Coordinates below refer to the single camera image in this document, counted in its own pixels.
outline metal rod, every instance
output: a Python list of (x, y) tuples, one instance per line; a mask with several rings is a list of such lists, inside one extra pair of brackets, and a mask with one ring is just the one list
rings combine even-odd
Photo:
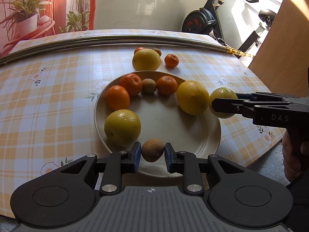
[(226, 46), (180, 37), (153, 35), (101, 35), (70, 38), (28, 47), (1, 57), (0, 66), (52, 51), (105, 44), (168, 44), (250, 56), (249, 54), (239, 52), (235, 49), (233, 49), (235, 51), (232, 52), (232, 48)]

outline gray ribbed panel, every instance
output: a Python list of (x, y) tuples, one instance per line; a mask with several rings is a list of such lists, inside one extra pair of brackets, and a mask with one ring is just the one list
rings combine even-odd
[[(178, 187), (126, 187), (103, 197), (79, 222), (48, 232), (245, 232), (215, 217), (200, 197), (184, 195)], [(42, 232), (21, 225), (14, 232)], [(258, 232), (288, 232), (282, 225)]]

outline metal screw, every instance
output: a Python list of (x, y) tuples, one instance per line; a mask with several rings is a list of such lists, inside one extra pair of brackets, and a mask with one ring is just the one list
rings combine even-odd
[(187, 189), (190, 192), (198, 192), (198, 191), (202, 190), (202, 187), (200, 185), (197, 185), (197, 184), (191, 184), (191, 185), (187, 186)]
[(102, 187), (102, 190), (104, 191), (104, 192), (114, 192), (114, 191), (116, 191), (117, 190), (117, 187), (115, 186), (115, 185), (113, 185), (113, 184), (106, 184), (106, 185), (104, 185), (103, 187)]

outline crosshair logo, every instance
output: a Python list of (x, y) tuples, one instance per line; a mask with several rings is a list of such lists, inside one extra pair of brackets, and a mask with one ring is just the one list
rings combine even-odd
[(147, 189), (147, 191), (148, 191), (149, 193), (154, 193), (154, 192), (156, 192), (156, 190), (155, 190), (154, 188), (149, 188), (149, 189)]

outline tablecloth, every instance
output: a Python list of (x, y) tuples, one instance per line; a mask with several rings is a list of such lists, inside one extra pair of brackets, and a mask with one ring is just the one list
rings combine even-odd
[[(216, 43), (206, 35), (153, 30), (95, 30), (19, 42), (13, 51), (65, 38), (109, 34), (167, 35)], [(93, 111), (101, 90), (133, 72), (136, 47), (161, 48), (180, 63), (158, 71), (235, 92), (269, 91), (234, 55), (181, 46), (121, 44), (68, 49), (0, 67), (0, 214), (13, 217), (10, 196), (21, 184), (86, 154), (107, 156), (95, 130)], [(243, 166), (258, 159), (283, 136), (284, 129), (255, 126), (240, 115), (221, 119), (217, 153)]]

